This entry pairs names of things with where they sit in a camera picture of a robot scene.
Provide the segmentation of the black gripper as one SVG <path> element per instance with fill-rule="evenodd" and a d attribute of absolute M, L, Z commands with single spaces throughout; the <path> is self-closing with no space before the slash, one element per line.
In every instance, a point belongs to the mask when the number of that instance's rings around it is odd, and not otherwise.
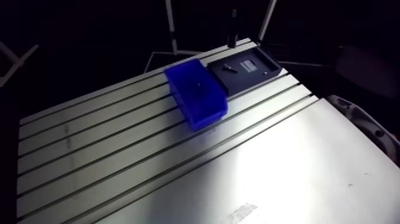
<path fill-rule="evenodd" d="M 227 39 L 227 46 L 228 48 L 235 48 L 236 43 L 238 41 L 238 12 L 237 9 L 232 9 L 232 13 L 229 20 L 229 29 L 228 29 L 228 39 Z"/>

